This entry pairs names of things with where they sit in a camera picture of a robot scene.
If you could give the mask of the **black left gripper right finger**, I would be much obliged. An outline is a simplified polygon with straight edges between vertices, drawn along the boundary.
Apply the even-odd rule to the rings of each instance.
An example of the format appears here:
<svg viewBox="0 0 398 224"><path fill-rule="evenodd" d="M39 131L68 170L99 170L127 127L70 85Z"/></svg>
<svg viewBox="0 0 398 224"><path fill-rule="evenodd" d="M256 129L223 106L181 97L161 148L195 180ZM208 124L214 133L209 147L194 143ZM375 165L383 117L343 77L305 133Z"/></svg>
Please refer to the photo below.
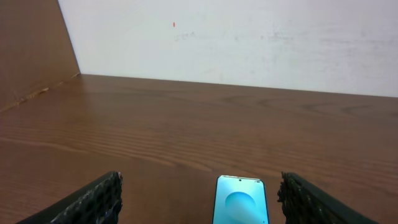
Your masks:
<svg viewBox="0 0 398 224"><path fill-rule="evenodd" d="M293 172L277 193L286 224L377 224Z"/></svg>

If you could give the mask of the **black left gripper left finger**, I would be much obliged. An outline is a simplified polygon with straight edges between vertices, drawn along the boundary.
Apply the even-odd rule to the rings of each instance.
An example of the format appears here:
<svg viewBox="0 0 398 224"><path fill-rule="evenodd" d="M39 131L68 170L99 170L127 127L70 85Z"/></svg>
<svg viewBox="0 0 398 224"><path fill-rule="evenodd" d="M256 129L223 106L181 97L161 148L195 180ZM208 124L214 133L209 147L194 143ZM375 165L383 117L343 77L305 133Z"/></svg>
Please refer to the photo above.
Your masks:
<svg viewBox="0 0 398 224"><path fill-rule="evenodd" d="M123 177L110 171L18 224L117 224Z"/></svg>

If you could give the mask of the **blue screen smartphone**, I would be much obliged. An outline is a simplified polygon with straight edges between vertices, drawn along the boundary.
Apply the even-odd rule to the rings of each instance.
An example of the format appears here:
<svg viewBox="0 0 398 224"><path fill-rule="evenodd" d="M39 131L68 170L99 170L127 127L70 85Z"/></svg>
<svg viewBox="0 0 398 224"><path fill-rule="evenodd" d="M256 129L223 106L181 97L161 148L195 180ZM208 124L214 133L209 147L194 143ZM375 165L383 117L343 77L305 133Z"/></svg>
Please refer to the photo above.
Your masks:
<svg viewBox="0 0 398 224"><path fill-rule="evenodd" d="M266 186L260 179L221 175L212 224L269 224Z"/></svg>

